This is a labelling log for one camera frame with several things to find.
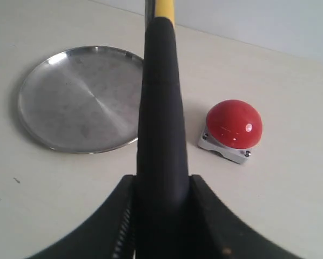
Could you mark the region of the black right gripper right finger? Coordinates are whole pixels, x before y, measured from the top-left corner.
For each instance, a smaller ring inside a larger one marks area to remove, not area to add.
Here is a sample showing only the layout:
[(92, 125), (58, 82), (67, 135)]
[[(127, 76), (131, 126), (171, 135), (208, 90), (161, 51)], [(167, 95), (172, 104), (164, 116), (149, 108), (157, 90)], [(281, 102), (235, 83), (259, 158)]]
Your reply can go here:
[(245, 224), (199, 175), (190, 176), (189, 258), (298, 258)]

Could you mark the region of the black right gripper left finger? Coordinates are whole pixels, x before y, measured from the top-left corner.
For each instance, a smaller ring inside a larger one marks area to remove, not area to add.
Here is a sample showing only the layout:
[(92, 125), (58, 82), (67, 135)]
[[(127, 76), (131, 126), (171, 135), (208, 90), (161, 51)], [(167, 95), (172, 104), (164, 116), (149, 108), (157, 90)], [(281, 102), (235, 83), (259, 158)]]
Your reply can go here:
[(87, 220), (31, 258), (134, 258), (133, 184), (123, 176)]

